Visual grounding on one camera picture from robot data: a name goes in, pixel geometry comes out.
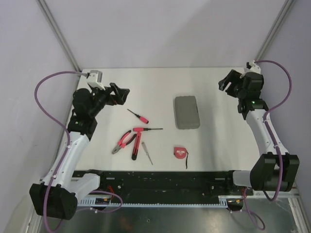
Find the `small pink handle screwdriver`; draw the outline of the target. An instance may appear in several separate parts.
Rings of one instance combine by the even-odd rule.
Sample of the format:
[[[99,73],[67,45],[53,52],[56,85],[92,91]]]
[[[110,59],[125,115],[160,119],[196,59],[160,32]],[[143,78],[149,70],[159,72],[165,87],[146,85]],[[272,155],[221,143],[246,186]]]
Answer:
[[[147,120],[146,118],[144,118],[143,116],[134,113],[133,111],[131,111],[130,109],[127,109],[130,113],[134,114],[140,121],[142,121],[145,124],[149,123],[149,120]]]

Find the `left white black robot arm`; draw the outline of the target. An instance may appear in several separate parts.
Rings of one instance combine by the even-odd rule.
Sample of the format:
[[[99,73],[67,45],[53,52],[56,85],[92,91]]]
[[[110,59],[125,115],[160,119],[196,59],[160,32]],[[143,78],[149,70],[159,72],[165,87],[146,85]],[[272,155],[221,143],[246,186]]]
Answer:
[[[109,87],[81,88],[73,93],[73,110],[66,129],[67,139],[41,183],[33,184],[30,197],[39,216],[70,220],[78,203],[94,191],[102,194],[107,181],[97,171],[72,180],[77,163],[97,127],[96,116],[106,106],[124,105],[129,89],[115,83]]]

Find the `grey plastic tool case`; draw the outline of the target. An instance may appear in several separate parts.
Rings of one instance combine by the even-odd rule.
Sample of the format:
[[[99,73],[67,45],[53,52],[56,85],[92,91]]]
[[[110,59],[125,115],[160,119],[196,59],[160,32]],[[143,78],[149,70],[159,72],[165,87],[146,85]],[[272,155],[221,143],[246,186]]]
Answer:
[[[173,103],[177,129],[190,130],[200,127],[200,117],[195,96],[177,96]]]

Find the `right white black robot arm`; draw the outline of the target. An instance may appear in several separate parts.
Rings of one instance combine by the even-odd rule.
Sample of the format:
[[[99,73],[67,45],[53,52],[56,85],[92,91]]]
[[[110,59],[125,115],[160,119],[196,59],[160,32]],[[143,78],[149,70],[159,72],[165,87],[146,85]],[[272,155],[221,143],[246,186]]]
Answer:
[[[234,170],[224,182],[230,195],[237,194],[242,186],[256,191],[289,192],[295,181],[300,161],[282,145],[275,132],[266,102],[261,99],[264,77],[256,72],[241,74],[231,70],[219,81],[219,90],[238,99],[238,112],[250,126],[260,157],[250,171]]]

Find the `pink handle bit screwdriver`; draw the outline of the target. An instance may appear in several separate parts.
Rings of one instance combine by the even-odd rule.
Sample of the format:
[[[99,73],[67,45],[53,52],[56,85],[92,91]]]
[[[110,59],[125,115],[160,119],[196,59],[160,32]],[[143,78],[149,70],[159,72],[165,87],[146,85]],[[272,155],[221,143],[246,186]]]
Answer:
[[[143,127],[135,127],[133,128],[134,132],[143,132],[143,131],[151,131],[151,130],[162,130],[163,128],[143,128]]]

